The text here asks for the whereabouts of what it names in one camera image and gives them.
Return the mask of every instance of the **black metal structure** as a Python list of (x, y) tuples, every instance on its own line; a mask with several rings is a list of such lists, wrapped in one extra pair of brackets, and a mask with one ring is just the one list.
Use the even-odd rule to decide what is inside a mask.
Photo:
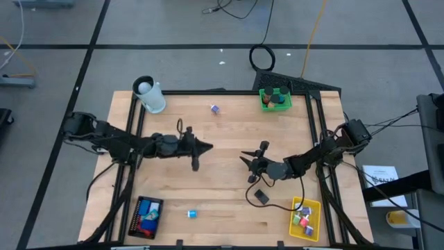
[[(258, 95), (258, 93), (256, 91), (252, 91), (252, 90), (246, 90), (246, 91), (220, 91), (220, 90), (170, 90), (170, 91), (163, 91), (163, 93), (165, 95), (200, 95), (200, 94), (207, 94), (207, 95)], [(327, 134), (327, 128), (326, 128), (326, 123), (325, 123), (325, 117), (324, 117), (324, 113), (323, 113), (323, 108), (322, 108), (322, 102), (321, 102), (321, 95), (320, 92), (317, 90), (315, 92), (310, 91), (304, 91), (304, 92), (292, 92), (292, 95), (298, 95), (298, 96), (302, 96), (305, 98), (305, 103), (307, 105), (307, 115), (309, 118), (309, 127), (310, 127), (310, 131), (311, 131), (311, 138), (313, 143), (316, 145), (318, 143), (318, 136), (317, 136), (317, 132), (316, 132), (316, 121), (314, 119), (314, 114), (313, 114), (313, 108), (311, 105), (311, 99), (315, 99), (316, 100), (316, 106), (317, 106), (317, 110), (318, 110), (318, 114), (319, 114), (319, 122), (321, 123), (321, 128), (322, 128), (322, 132), (323, 134)], [(126, 130), (130, 131), (131, 128), (133, 127), (133, 123), (134, 123), (134, 116), (135, 116), (135, 107), (137, 105), (137, 98), (135, 98), (134, 96), (132, 97), (131, 100), (131, 104), (130, 104), (130, 110), (129, 110), (129, 115), (128, 115), (128, 119), (127, 119), (127, 124), (126, 124)], [(142, 127), (143, 127), (143, 123), (144, 123), (144, 116), (145, 116), (145, 110), (144, 108), (141, 107), (140, 112), (139, 112), (139, 119), (137, 121), (137, 131), (136, 131), (136, 136), (140, 137), (142, 134)], [(120, 188), (122, 187), (122, 179), (123, 179), (123, 172), (124, 172), (124, 167), (129, 167), (130, 171), (129, 171), (129, 175), (134, 176), (135, 172), (137, 171), (138, 166), (136, 166), (135, 164), (131, 164), (129, 166), (122, 166), (122, 173), (121, 174), (117, 174), (116, 177), (116, 186), (119, 186)], [(323, 166), (320, 165), (320, 162), (317, 162), (317, 167), (322, 168)], [(330, 174), (332, 174), (332, 176), (334, 175), (334, 169), (330, 168)], [(323, 171), (319, 172), (320, 177), (321, 178), (325, 178), (324, 177), (324, 173)], [(337, 179), (336, 178), (330, 178), (330, 181), (332, 183), (332, 187), (334, 188), (334, 198), (335, 201), (340, 204), (340, 196), (339, 196), (339, 189), (337, 188)], [(325, 180), (323, 182), (320, 182), (321, 185), (321, 189), (325, 188)], [(121, 191), (120, 189), (115, 188), (114, 189), (114, 194), (113, 197), (118, 197), (119, 195), (121, 195)], [(123, 212), (122, 212), (122, 220), (121, 220), (121, 224), (119, 225), (119, 234), (118, 234), (118, 240), (111, 242), (110, 240), (107, 239), (107, 237), (110, 238), (110, 236), (108, 235), (112, 235), (113, 230), (115, 230), (114, 224), (110, 224), (108, 226), (107, 229), (107, 237), (105, 238), (105, 242), (99, 242), (99, 243), (90, 243), (90, 242), (86, 242), (83, 244), (77, 244), (77, 245), (68, 245), (68, 246), (58, 246), (58, 247), (44, 247), (44, 248), (39, 248), (41, 250), (52, 250), (52, 249), (112, 249), (112, 247), (124, 247), (123, 242), (124, 242), (124, 238), (126, 235), (126, 224), (128, 223), (128, 214), (129, 214), (129, 205), (130, 205), (130, 195), (126, 195), (125, 197), (127, 197), (127, 199), (124, 201), (123, 203)], [(325, 221), (326, 221), (326, 227), (327, 227), (327, 234), (328, 234), (328, 239), (330, 242), (330, 247), (334, 248), (342, 248), (342, 249), (381, 249), (381, 250), (389, 250), (389, 249), (393, 249), (394, 248), (386, 248), (386, 247), (376, 247), (376, 246), (369, 246), (369, 245), (355, 245), (355, 244), (348, 244), (348, 242), (346, 242), (346, 240), (348, 240), (348, 236), (344, 236), (344, 233), (347, 234), (347, 231), (341, 229), (341, 237), (343, 242), (342, 243), (338, 243), (336, 241), (336, 238), (334, 236), (334, 228), (333, 228), (333, 222), (332, 222), (332, 216), (331, 216), (331, 211), (330, 211), (330, 204), (329, 202), (331, 202), (331, 200), (328, 201), (328, 199), (325, 198), (325, 196), (322, 196), (323, 198), (323, 208), (324, 208), (324, 213), (325, 213)], [(202, 249), (202, 250), (213, 250), (213, 249), (220, 249), (220, 250), (253, 250), (253, 249), (263, 249), (263, 250), (267, 250), (267, 249), (278, 249), (278, 250), (286, 250), (286, 249), (304, 249), (303, 247), (286, 247), (284, 245), (284, 243), (282, 241), (277, 242), (277, 246), (276, 247), (236, 247), (236, 246), (184, 246), (183, 245), (183, 241), (181, 239), (177, 240), (177, 244), (175, 246), (145, 246), (145, 247), (140, 247), (139, 249), (150, 249), (150, 250), (154, 250), (154, 249), (159, 249), (159, 250), (168, 250), (168, 249)]]
[[(165, 90), (162, 91), (163, 94), (165, 95), (200, 95), (200, 94), (205, 94), (205, 95), (257, 95), (257, 91), (252, 91), (252, 90), (226, 90), (226, 91), (218, 91), (218, 90)], [(311, 131), (311, 137), (313, 139), (313, 143), (316, 144), (318, 142), (318, 136), (316, 135), (316, 125), (315, 125), (315, 120), (314, 120), (314, 115), (313, 115), (313, 109), (311, 106), (311, 98), (313, 96), (315, 96), (316, 98), (316, 105), (317, 105), (317, 109), (319, 112), (319, 117), (320, 117), (320, 122), (321, 122), (321, 128), (323, 128), (323, 131), (326, 130), (326, 123), (325, 123), (325, 118), (324, 118), (324, 114), (323, 114), (323, 109), (322, 109), (322, 103), (321, 103), (321, 95), (319, 91), (315, 91), (315, 92), (307, 92), (307, 91), (299, 91), (299, 92), (292, 92), (292, 95), (298, 95), (298, 96), (303, 96), (305, 98), (305, 103), (307, 104), (307, 114), (308, 114), (308, 118), (309, 118), (309, 126), (310, 126), (310, 131)], [(128, 122), (127, 122), (127, 131), (129, 129), (129, 131), (131, 130), (131, 128), (133, 127), (133, 122), (134, 122), (134, 116), (135, 116), (135, 106), (137, 105), (137, 100), (134, 98), (132, 98), (131, 100), (131, 105), (130, 105), (130, 112), (129, 112), (129, 117), (128, 117)], [(137, 123), (137, 132), (136, 135), (140, 136), (141, 132), (142, 132), (142, 127), (143, 127), (143, 122), (144, 122), (144, 108), (140, 109), (140, 113), (139, 113), (139, 120)], [(116, 177), (116, 185), (115, 185), (115, 189), (114, 189), (114, 193), (113, 193), (113, 197), (118, 197), (120, 192), (121, 192), (121, 187), (122, 187), (122, 175), (119, 175), (119, 173), (117, 174)], [(331, 178), (330, 179), (332, 182), (332, 187), (336, 187), (336, 189), (334, 189), (334, 193), (335, 193), (335, 197), (337, 202), (341, 202), (340, 201), (340, 196), (339, 196), (339, 189), (338, 187), (338, 183), (337, 183), (337, 179), (336, 178)], [(129, 215), (129, 201), (126, 201), (123, 205), (123, 212), (122, 212), (122, 220), (121, 220), (121, 224), (119, 226), (119, 239), (118, 241), (120, 243), (123, 243), (123, 240), (125, 238), (126, 235), (126, 226), (128, 223), (128, 215)], [(329, 242), (330, 244), (334, 244), (336, 243), (336, 238), (334, 236), (334, 228), (333, 228), (333, 222), (332, 222), (332, 216), (331, 216), (331, 211), (330, 211), (330, 205), (328, 203), (327, 200), (324, 200), (323, 198), (323, 208), (324, 208), (324, 213), (325, 213), (325, 218), (326, 218), (326, 227), (327, 227), (327, 233), (328, 233), (328, 237), (329, 237)], [(345, 227), (343, 227), (344, 230), (341, 230), (341, 237), (342, 237), (342, 242), (347, 242), (348, 243), (348, 234), (347, 231), (345, 230)], [(111, 224), (108, 227), (107, 230), (107, 235), (108, 237), (105, 238), (105, 240), (110, 241), (110, 236), (112, 235), (112, 230), (114, 229), (114, 225)]]

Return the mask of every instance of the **book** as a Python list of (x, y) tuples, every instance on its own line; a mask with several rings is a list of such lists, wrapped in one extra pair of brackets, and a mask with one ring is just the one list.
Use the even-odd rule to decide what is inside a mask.
[[(371, 182), (373, 185), (380, 185), (398, 179), (398, 173), (396, 172), (396, 168), (394, 166), (364, 165), (362, 166), (362, 169), (366, 173), (366, 175), (364, 175), (366, 180)], [(372, 185), (367, 181), (366, 181), (366, 187), (371, 188)], [(390, 199), (401, 207), (407, 207), (407, 201), (404, 195), (391, 197)], [(370, 203), (370, 206), (377, 208), (395, 207), (395, 205), (393, 205), (388, 199), (380, 201), (372, 201)]]

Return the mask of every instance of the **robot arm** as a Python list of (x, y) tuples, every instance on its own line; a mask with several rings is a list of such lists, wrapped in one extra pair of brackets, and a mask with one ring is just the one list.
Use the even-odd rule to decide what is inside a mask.
[[(181, 124), (182, 120), (179, 119), (178, 126), (182, 126)], [(191, 166), (194, 171), (198, 171), (199, 156), (210, 150), (213, 145), (201, 142), (192, 132), (192, 127), (187, 127), (184, 133), (180, 132), (180, 138), (160, 133), (140, 138), (84, 112), (73, 112), (66, 118), (63, 126), (65, 140), (91, 142), (94, 150), (105, 149), (118, 163), (135, 163), (138, 156), (144, 158), (191, 156)]]
[[(337, 137), (337, 132), (341, 130), (341, 137)], [(255, 157), (248, 160), (242, 156), (240, 158), (247, 164), (248, 170), (252, 172), (248, 178), (249, 183), (254, 183), (257, 176), (268, 174), (272, 180), (286, 180), (288, 178), (299, 178), (305, 174), (311, 164), (319, 160), (328, 165), (337, 165), (342, 161), (342, 154), (359, 153), (371, 140), (371, 135), (361, 120), (352, 119), (330, 131), (330, 134), (323, 138), (313, 149), (302, 155), (289, 156), (283, 162), (275, 162), (264, 157), (269, 143), (263, 141), (259, 150), (255, 152), (242, 153)]]

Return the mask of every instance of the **cup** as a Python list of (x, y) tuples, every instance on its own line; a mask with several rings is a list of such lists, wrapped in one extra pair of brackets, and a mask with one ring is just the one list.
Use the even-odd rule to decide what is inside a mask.
[[(148, 87), (140, 88), (140, 85), (149, 84)], [(155, 83), (151, 76), (140, 76), (133, 83), (133, 92), (140, 99), (145, 109), (152, 114), (162, 112), (167, 105), (164, 95), (160, 89), (160, 84)]]

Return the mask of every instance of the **small cube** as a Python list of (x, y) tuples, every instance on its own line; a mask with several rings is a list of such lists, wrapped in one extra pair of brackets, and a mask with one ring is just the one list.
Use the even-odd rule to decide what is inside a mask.
[[(294, 204), (294, 209), (296, 209), (296, 208), (298, 208), (300, 206), (300, 203), (296, 203), (296, 204)], [(298, 209), (297, 209), (297, 211), (302, 211), (302, 206), (300, 206)]]
[(211, 105), (211, 111), (212, 111), (214, 114), (217, 114), (217, 113), (219, 113), (220, 109), (219, 109), (219, 107), (216, 106), (216, 105)]
[(310, 215), (311, 214), (311, 208), (310, 207), (304, 207), (302, 208), (302, 213), (304, 215)]
[(188, 210), (188, 218), (193, 219), (197, 217), (197, 211), (196, 210)]
[(299, 215), (294, 215), (293, 217), (293, 224), (298, 225), (300, 221)]
[(306, 227), (308, 225), (308, 222), (308, 216), (305, 216), (300, 218), (299, 225), (301, 225), (302, 227)]
[(305, 227), (304, 233), (305, 233), (305, 235), (312, 236), (313, 235), (313, 228), (311, 226)]

